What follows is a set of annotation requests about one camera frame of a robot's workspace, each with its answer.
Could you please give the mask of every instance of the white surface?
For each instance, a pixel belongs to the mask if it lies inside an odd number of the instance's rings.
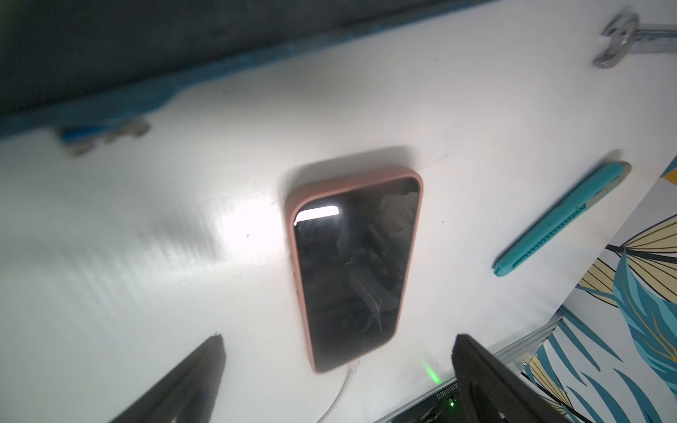
[[[184,91],[86,157],[0,145],[0,420],[107,422],[207,336],[214,422],[315,422],[282,203],[300,166],[403,146],[425,193],[399,332],[328,421],[371,422],[556,308],[677,154],[677,58],[589,65],[616,0],[504,0]],[[677,3],[644,0],[645,22]],[[610,154],[634,170],[507,277],[494,259]]]

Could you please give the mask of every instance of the phone screen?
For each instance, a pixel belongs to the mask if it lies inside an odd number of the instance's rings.
[[[406,177],[314,200],[295,217],[316,371],[395,334],[419,195],[417,180]]]

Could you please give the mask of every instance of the smartphone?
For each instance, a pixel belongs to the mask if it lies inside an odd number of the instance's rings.
[[[423,183],[401,166],[312,183],[287,201],[292,267],[313,371],[395,335]]]

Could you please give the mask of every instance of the charging cable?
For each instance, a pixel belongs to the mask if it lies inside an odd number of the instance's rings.
[[[334,408],[336,408],[336,405],[339,403],[339,399],[343,396],[345,391],[348,389],[348,385],[350,384],[350,381],[353,378],[353,375],[357,371],[357,367],[359,366],[359,359],[353,360],[348,364],[348,372],[345,375],[345,380],[343,381],[343,386],[341,387],[341,390],[338,392],[338,395],[336,396],[336,399],[332,403],[332,405],[329,406],[329,409],[327,410],[326,413],[318,420],[318,423],[322,423],[326,418],[329,416],[329,414],[334,411]]]

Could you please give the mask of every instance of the blurry object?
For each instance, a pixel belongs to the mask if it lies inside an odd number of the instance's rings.
[[[518,341],[498,351],[494,357],[514,374],[524,369],[534,353],[552,334],[562,320],[563,314],[556,313],[550,321]],[[458,391],[458,381],[452,378],[442,382],[432,369],[424,363],[426,373],[437,386],[419,398],[400,407],[376,421],[376,423],[465,423],[464,402]]]
[[[668,168],[661,175],[661,178],[665,178],[666,181],[670,181],[670,183],[677,185],[677,157],[672,159]]]
[[[418,193],[410,192],[405,196],[385,196],[379,205],[380,225],[400,248],[412,237],[417,204]]]
[[[383,250],[384,254],[390,257],[392,266],[396,268],[395,271],[400,273],[403,272],[405,265],[401,261],[401,255],[398,249],[396,249],[393,240],[385,235],[383,226],[369,225],[367,228],[374,241],[376,241],[378,246]]]
[[[325,206],[317,208],[309,208],[307,210],[300,211],[297,214],[296,219],[294,220],[294,226],[298,222],[309,221],[310,219],[319,219],[320,217],[329,217],[339,215],[341,212],[336,206]]]
[[[353,375],[357,371],[357,367],[359,366],[359,359],[355,361],[351,361],[350,364],[348,365],[348,370],[347,373],[345,374],[345,379],[343,380],[343,385],[341,386],[340,391],[338,392],[338,395],[334,399],[334,402],[332,402],[332,405],[329,406],[327,411],[322,415],[322,417],[318,420],[318,423],[322,423],[325,420],[327,420],[327,417],[334,411],[336,406],[339,404],[339,401],[343,397],[343,394],[345,394],[345,391],[348,389],[348,386],[350,385],[350,381],[353,380]]]
[[[592,62],[609,69],[621,62],[628,53],[677,53],[677,25],[641,24],[639,15],[624,11],[602,31],[609,37],[609,47]]]
[[[147,120],[143,116],[138,116],[111,122],[107,125],[61,128],[58,135],[70,155],[78,157],[94,149],[97,141],[110,144],[123,135],[139,138],[149,130],[150,124]]]
[[[211,336],[110,423],[207,423],[224,367],[223,339]]]
[[[350,238],[350,217],[345,216],[341,221],[341,233],[338,235],[338,239],[336,240],[336,250],[341,255],[341,257],[345,258],[349,238]]]

